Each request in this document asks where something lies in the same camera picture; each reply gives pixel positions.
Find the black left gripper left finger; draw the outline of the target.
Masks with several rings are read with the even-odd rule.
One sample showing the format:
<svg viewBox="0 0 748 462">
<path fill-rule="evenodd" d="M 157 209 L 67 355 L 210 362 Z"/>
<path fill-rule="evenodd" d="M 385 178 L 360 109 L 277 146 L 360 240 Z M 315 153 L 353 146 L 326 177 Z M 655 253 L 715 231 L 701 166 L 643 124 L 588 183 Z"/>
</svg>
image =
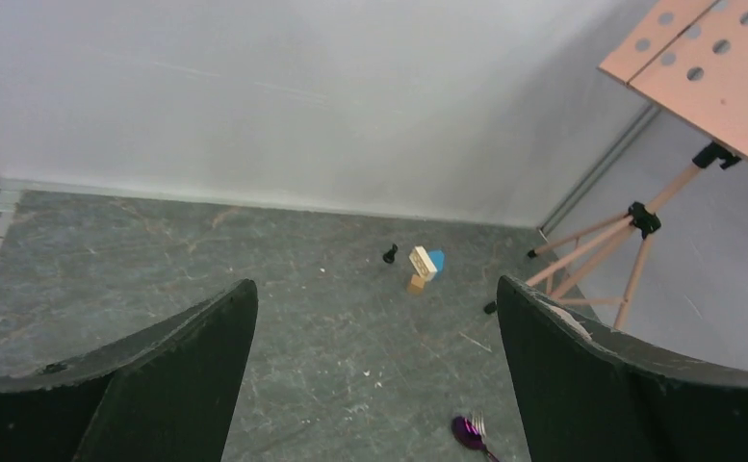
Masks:
<svg viewBox="0 0 748 462">
<path fill-rule="evenodd" d="M 0 376 L 0 461 L 220 460 L 257 315 L 243 279 L 88 353 Z"/>
</svg>

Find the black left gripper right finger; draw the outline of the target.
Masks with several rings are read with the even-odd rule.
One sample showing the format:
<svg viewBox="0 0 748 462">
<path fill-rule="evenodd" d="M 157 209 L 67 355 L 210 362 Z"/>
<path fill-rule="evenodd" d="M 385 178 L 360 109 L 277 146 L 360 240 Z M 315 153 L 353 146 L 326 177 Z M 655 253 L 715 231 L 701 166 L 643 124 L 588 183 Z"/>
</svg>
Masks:
<svg viewBox="0 0 748 462">
<path fill-rule="evenodd" d="M 534 461 L 748 461 L 748 371 L 644 342 L 511 277 L 497 317 Z"/>
</svg>

